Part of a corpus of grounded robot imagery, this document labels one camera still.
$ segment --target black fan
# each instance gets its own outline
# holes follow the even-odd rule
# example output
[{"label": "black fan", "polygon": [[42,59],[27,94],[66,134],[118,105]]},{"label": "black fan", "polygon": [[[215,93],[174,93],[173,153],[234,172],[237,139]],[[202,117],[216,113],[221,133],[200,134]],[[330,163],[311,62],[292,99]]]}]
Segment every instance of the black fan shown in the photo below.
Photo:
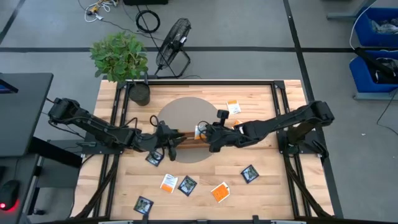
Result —
[{"label": "black fan", "polygon": [[[185,72],[188,65],[191,63],[191,58],[183,50],[183,46],[185,41],[187,40],[187,35],[190,29],[191,29],[191,23],[189,22],[188,19],[185,18],[179,19],[171,28],[170,32],[167,34],[166,38],[164,39],[163,44],[160,47],[159,53],[157,54],[156,57],[156,64],[158,66],[155,72],[156,78],[178,78],[181,77],[182,74]],[[157,73],[159,72],[159,70],[170,66],[170,64],[173,62],[173,59],[179,52],[182,52],[188,59],[187,64],[180,72],[180,74],[175,75],[173,77],[158,77]]]}]

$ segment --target blue storage bin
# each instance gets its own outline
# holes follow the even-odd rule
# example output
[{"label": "blue storage bin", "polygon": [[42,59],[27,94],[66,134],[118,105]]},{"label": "blue storage bin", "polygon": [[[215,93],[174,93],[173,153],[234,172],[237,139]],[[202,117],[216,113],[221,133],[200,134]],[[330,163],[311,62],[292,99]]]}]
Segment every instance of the blue storage bin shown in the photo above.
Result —
[{"label": "blue storage bin", "polygon": [[378,34],[371,24],[376,22],[398,18],[398,9],[370,8],[357,21],[355,31],[359,42],[363,46],[398,47],[398,34]]},{"label": "blue storage bin", "polygon": [[[398,52],[367,50],[374,58],[393,58],[398,60]],[[361,57],[356,57],[349,64],[355,81],[356,89],[360,93],[389,93],[398,88],[398,84],[376,84],[372,80],[366,62]]]}]

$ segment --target wooden table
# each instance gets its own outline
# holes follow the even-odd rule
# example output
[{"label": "wooden table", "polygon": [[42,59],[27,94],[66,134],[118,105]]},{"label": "wooden table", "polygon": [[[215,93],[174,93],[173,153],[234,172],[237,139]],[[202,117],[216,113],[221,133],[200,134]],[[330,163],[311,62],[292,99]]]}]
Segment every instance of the wooden table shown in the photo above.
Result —
[{"label": "wooden table", "polygon": [[[291,110],[306,104],[300,80],[285,80],[285,85]],[[102,81],[94,112],[96,116],[110,120],[115,91],[116,84]],[[283,108],[280,93],[278,95],[280,107]],[[266,86],[157,85],[151,86],[151,101],[147,106],[140,107],[129,102],[126,120],[137,116],[138,128],[152,133],[154,129],[149,124],[150,116],[157,115],[174,99],[188,96],[202,98],[223,110],[226,110],[227,100],[238,100],[242,113],[230,115],[226,126],[231,126],[236,119],[246,122],[275,117],[271,88]],[[116,124],[119,124],[121,107],[122,103],[119,104]],[[138,196],[154,202],[149,216],[151,220],[250,220],[253,215],[259,215],[260,219],[293,218],[284,160],[279,154],[275,133],[259,144],[244,149],[223,147],[220,153],[193,164],[164,159],[155,167],[145,160],[146,156],[147,153],[132,150],[126,150],[121,155],[111,219],[140,220],[142,215],[133,210]],[[96,190],[102,158],[94,156],[81,169],[72,215],[84,207]],[[307,188],[323,209],[333,214],[320,159],[314,154],[302,154],[301,161]],[[246,184],[240,172],[250,164],[260,177]],[[169,194],[159,189],[165,174],[177,176],[177,186],[186,175],[195,179],[198,185],[189,197],[177,188]],[[231,195],[217,203],[210,190],[222,182],[229,185]],[[296,191],[300,213],[303,214],[301,194],[297,188]]]}]

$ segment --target fan stand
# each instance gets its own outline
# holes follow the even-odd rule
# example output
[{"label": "fan stand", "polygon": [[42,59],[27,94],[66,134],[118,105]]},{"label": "fan stand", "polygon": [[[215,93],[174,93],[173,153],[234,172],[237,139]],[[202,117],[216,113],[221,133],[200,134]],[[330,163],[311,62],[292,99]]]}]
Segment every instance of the fan stand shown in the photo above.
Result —
[{"label": "fan stand", "polygon": [[184,68],[182,69],[182,71],[180,72],[179,75],[176,75],[176,76],[172,75],[172,76],[166,76],[166,77],[157,76],[157,73],[158,73],[160,70],[162,70],[162,67],[159,66],[159,67],[157,68],[155,74],[149,75],[148,79],[180,78],[180,77],[184,74],[184,72],[185,72],[185,70],[187,69],[188,65],[191,63],[191,58],[190,58],[190,57],[188,56],[188,54],[184,51],[183,48],[180,49],[180,52],[182,52],[182,53],[184,54],[184,56],[188,59],[188,61],[187,61],[187,64],[185,64]]}]

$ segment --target floor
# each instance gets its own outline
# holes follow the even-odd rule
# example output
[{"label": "floor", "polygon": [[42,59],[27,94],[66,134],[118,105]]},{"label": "floor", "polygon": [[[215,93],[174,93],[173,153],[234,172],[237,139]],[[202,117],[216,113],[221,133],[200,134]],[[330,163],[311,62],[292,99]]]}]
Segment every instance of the floor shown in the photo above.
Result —
[{"label": "floor", "polygon": [[[95,2],[80,1],[83,6]],[[299,43],[304,48],[303,62],[314,98],[326,101],[336,117],[324,132],[344,217],[397,221],[398,138],[390,130],[376,125],[387,102],[352,99],[356,88],[348,65],[354,54],[305,50],[348,48],[353,22],[328,21],[325,16],[327,12],[354,9],[359,0],[170,0],[168,5],[149,8],[158,13],[162,21],[154,37],[164,38],[180,17],[186,17],[192,23],[185,46],[196,48],[188,52],[192,63],[185,76],[305,81],[307,77],[302,62],[300,67],[300,55],[293,51],[295,42],[284,5],[287,2]],[[8,26],[16,7],[19,9],[17,16]],[[398,1],[379,0],[375,7],[398,7]],[[126,10],[133,18],[137,13],[135,7],[126,6]],[[101,13],[107,21],[137,30],[120,6],[109,13]],[[52,72],[54,80],[49,98],[73,98],[82,107],[93,111],[100,79],[94,77],[95,66],[85,48],[120,30],[100,21],[87,23],[83,16],[84,11],[77,0],[0,1],[0,30],[5,28],[7,31],[5,37],[0,35],[0,72]],[[146,19],[153,24],[150,17]],[[154,46],[150,39],[140,35],[138,38],[147,47]],[[355,34],[353,45],[358,45]],[[156,69],[155,56],[155,52],[149,52],[149,73]],[[177,57],[172,68],[177,71],[183,62],[183,57]],[[168,70],[162,71],[164,75],[168,73]],[[303,84],[307,87],[307,96],[311,97],[308,83]],[[50,105],[45,105],[44,112],[49,108]],[[381,124],[398,130],[398,121],[394,119],[397,112],[398,104],[391,104]],[[45,115],[40,118],[35,135],[42,139],[76,139],[48,126]],[[54,197],[68,198],[64,193],[72,195],[69,190],[54,194]],[[70,204],[65,200],[66,210]],[[67,212],[59,213],[58,218],[66,215]]]}]

